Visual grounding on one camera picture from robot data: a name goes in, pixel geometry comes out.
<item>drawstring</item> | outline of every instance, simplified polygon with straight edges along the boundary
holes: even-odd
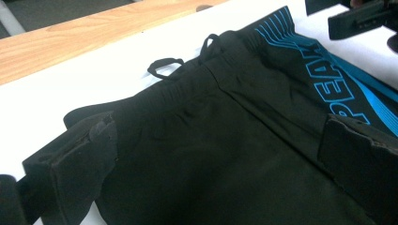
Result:
[[[163,58],[160,60],[157,60],[155,62],[153,62],[149,68],[147,69],[147,71],[152,74],[153,76],[159,78],[159,79],[164,79],[164,80],[169,80],[169,81],[176,81],[177,77],[173,77],[173,76],[165,76],[165,75],[161,75],[159,74],[156,69],[158,68],[163,68],[169,65],[172,65],[173,63],[178,63],[181,66],[184,65],[184,61],[182,59],[175,59],[175,58]]]
[[[222,53],[222,44],[220,41],[220,37],[215,34],[209,35],[203,43],[202,50],[200,51],[199,64],[204,64],[205,61],[213,58],[220,53]]]
[[[198,56],[198,64],[202,65],[207,60],[214,58],[215,56],[219,55],[220,53],[222,53],[222,44],[221,44],[220,37],[218,37],[217,35],[211,34],[206,38],[205,42],[203,43],[202,49],[200,51],[200,55]],[[181,66],[184,65],[184,61],[182,59],[163,58],[163,59],[153,62],[149,66],[147,71],[159,79],[168,80],[168,81],[176,81],[176,80],[178,80],[179,76],[172,76],[174,74],[174,72],[170,76],[165,76],[165,75],[159,74],[156,71],[159,68],[167,67],[174,63],[178,63]]]

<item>wooden table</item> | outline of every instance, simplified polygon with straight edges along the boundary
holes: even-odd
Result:
[[[227,0],[145,0],[0,39],[0,85]]]

